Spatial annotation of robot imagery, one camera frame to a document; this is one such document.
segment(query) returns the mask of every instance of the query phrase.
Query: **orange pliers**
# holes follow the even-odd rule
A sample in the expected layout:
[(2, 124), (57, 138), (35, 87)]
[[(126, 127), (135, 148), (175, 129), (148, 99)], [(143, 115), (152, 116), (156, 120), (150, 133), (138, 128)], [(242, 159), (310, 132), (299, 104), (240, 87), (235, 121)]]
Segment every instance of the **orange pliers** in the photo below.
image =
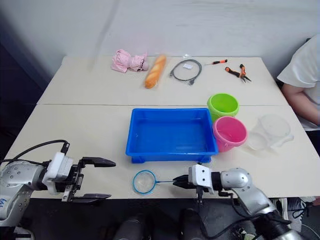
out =
[(226, 67), (225, 70), (230, 73), (230, 74), (233, 74), (235, 75), (237, 78), (241, 78), (245, 83), (246, 83), (246, 80), (252, 82), (247, 76), (246, 76), (246, 68), (243, 64), (240, 64), (240, 68), (241, 68), (241, 72), (237, 72), (237, 71), (232, 71), (230, 69), (230, 67)]

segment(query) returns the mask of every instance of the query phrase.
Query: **clear plastic container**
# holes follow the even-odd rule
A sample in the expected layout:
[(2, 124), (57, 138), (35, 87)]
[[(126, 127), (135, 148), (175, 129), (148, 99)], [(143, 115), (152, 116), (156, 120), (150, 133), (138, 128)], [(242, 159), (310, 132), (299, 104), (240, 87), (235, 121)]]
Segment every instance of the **clear plastic container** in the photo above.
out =
[(293, 139), (294, 136), (287, 121), (278, 115), (268, 114), (258, 119), (257, 125), (249, 132), (246, 144), (260, 151), (281, 147)]

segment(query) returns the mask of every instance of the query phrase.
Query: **gray wall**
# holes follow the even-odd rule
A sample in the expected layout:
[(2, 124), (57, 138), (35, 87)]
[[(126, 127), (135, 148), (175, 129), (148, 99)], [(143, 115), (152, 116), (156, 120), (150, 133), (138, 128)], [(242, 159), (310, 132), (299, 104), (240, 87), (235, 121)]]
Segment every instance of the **gray wall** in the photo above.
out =
[(1, 0), (0, 14), (47, 79), (63, 56), (113, 55), (120, 48), (260, 56), (276, 77), (320, 32), (317, 0)]

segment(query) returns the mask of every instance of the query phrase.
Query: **metal robot arm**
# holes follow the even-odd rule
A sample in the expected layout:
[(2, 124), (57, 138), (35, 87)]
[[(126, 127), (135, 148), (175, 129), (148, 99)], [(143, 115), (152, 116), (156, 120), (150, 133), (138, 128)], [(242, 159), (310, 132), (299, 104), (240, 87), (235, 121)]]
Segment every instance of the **metal robot arm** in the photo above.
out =
[(176, 177), (174, 185), (184, 189), (196, 189), (199, 203), (202, 202), (202, 191), (227, 197), (233, 191), (244, 210), (250, 216), (257, 216), (252, 223), (259, 235), (267, 240), (301, 240), (302, 237), (288, 228), (287, 223), (279, 215), (276, 207), (269, 198), (256, 186), (251, 175), (242, 168), (232, 168), (229, 171), (211, 172), (211, 169), (202, 165), (189, 168), (188, 175)]
[(51, 195), (63, 193), (63, 202), (92, 203), (110, 194), (85, 194), (75, 197), (80, 189), (85, 165), (114, 167), (113, 161), (100, 157), (83, 157), (78, 164), (57, 152), (52, 161), (43, 163), (12, 159), (0, 171), (0, 227), (17, 226), (28, 207), (33, 191), (48, 190)]

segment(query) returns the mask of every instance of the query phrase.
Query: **pink plush toy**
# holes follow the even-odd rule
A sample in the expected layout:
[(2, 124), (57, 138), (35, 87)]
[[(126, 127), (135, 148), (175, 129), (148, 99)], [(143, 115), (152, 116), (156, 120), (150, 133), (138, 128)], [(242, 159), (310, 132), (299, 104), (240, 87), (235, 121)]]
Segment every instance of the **pink plush toy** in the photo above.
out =
[(149, 64), (146, 62), (146, 58), (146, 53), (142, 56), (131, 56), (125, 50), (120, 49), (116, 51), (115, 55), (112, 57), (113, 63), (111, 64), (111, 68), (122, 73), (127, 72), (128, 68), (136, 72), (148, 70)]

